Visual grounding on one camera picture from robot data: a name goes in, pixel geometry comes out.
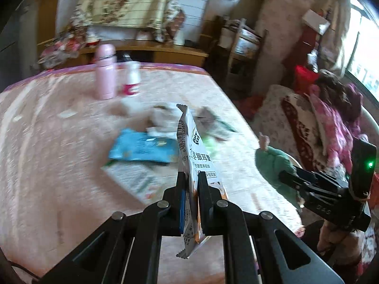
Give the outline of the wooden shelf rack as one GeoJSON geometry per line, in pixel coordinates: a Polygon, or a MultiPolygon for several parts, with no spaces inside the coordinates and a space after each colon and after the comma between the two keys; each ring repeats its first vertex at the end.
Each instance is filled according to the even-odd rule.
{"type": "Polygon", "coordinates": [[[246,24],[246,19],[228,20],[221,29],[218,46],[226,51],[224,86],[234,98],[251,93],[257,62],[269,32],[260,35],[246,24]]]}

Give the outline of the green plastic wrapper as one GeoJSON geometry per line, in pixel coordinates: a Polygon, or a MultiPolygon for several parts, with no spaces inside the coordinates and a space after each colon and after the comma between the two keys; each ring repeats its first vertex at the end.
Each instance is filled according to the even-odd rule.
{"type": "Polygon", "coordinates": [[[202,107],[195,116],[195,123],[208,153],[215,156],[222,142],[237,133],[230,124],[219,118],[208,107],[202,107]]]}

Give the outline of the pink clothes pile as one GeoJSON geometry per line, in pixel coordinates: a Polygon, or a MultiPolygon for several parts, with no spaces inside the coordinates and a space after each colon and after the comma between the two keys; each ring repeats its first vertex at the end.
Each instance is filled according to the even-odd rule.
{"type": "Polygon", "coordinates": [[[319,125],[327,166],[343,165],[350,174],[353,140],[368,141],[360,128],[363,95],[354,84],[343,84],[332,72],[322,69],[309,87],[308,98],[319,125]]]}

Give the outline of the blue plastic wrapper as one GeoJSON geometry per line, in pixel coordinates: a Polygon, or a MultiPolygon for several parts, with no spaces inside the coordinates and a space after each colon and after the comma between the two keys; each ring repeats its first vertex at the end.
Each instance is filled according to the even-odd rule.
{"type": "Polygon", "coordinates": [[[108,152],[109,160],[169,164],[179,157],[176,140],[123,129],[108,152]]]}

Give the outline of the wooden tv cabinet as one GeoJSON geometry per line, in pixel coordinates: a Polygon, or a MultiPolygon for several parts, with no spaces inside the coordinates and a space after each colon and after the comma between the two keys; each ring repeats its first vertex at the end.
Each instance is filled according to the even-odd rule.
{"type": "Polygon", "coordinates": [[[63,69],[95,63],[99,46],[112,44],[118,62],[129,60],[146,63],[169,63],[202,67],[208,54],[201,49],[183,45],[164,44],[153,40],[105,40],[90,42],[79,48],[69,42],[65,51],[44,48],[38,64],[45,69],[63,69]]]}

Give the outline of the floral cloth covered television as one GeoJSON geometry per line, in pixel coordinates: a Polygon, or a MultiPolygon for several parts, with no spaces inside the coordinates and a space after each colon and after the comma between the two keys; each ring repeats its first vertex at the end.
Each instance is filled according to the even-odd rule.
{"type": "Polygon", "coordinates": [[[185,18],[179,0],[78,0],[70,23],[147,30],[157,42],[173,42],[185,18]]]}

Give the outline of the pink thermos bottle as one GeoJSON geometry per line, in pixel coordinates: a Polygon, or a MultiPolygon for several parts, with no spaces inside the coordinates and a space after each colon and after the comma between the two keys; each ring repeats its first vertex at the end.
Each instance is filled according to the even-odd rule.
{"type": "Polygon", "coordinates": [[[101,100],[112,99],[116,95],[116,48],[112,44],[102,44],[95,54],[96,91],[101,100]]]}

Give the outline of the white snack wrapper packet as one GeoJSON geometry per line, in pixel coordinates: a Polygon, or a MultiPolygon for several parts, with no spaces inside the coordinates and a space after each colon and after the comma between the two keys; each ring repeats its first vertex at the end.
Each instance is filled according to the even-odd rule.
{"type": "Polygon", "coordinates": [[[184,212],[184,249],[177,254],[177,257],[187,259],[208,239],[202,232],[200,220],[199,173],[206,174],[208,185],[218,189],[222,199],[227,199],[227,194],[189,108],[182,104],[178,104],[177,108],[182,113],[177,126],[179,172],[185,174],[188,182],[184,212]]]}

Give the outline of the green white small carton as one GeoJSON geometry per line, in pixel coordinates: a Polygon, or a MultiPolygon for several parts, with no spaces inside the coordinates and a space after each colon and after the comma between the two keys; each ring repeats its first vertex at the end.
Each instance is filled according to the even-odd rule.
{"type": "Polygon", "coordinates": [[[144,205],[150,205],[162,199],[164,182],[142,164],[110,160],[101,167],[101,170],[144,205]]]}

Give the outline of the red cushion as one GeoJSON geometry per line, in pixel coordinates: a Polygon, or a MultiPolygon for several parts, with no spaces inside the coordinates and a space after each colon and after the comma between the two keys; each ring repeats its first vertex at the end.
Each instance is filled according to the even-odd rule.
{"type": "Polygon", "coordinates": [[[297,94],[308,94],[309,87],[318,79],[319,74],[304,66],[296,65],[294,69],[293,90],[297,94]]]}

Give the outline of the white pill bottle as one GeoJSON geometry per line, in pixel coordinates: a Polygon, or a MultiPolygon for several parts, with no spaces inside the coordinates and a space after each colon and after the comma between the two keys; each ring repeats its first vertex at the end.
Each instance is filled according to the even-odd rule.
{"type": "Polygon", "coordinates": [[[140,63],[129,61],[124,63],[122,75],[122,91],[126,96],[135,96],[139,93],[141,83],[140,63]]]}

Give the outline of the floral covered sofa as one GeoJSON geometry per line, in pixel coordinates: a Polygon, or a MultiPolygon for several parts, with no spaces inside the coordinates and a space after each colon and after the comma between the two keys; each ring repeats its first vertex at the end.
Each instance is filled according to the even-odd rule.
{"type": "Polygon", "coordinates": [[[255,134],[268,136],[272,147],[293,156],[304,169],[345,177],[343,164],[328,166],[317,118],[307,96],[282,85],[271,85],[251,128],[255,134]]]}

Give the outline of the green item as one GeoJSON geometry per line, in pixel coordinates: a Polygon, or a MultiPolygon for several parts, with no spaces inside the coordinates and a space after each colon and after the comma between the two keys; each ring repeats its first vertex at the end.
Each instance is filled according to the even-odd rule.
{"type": "Polygon", "coordinates": [[[280,181],[281,171],[296,174],[287,154],[271,146],[260,148],[255,153],[255,164],[262,177],[295,208],[300,209],[296,190],[280,181]]]}

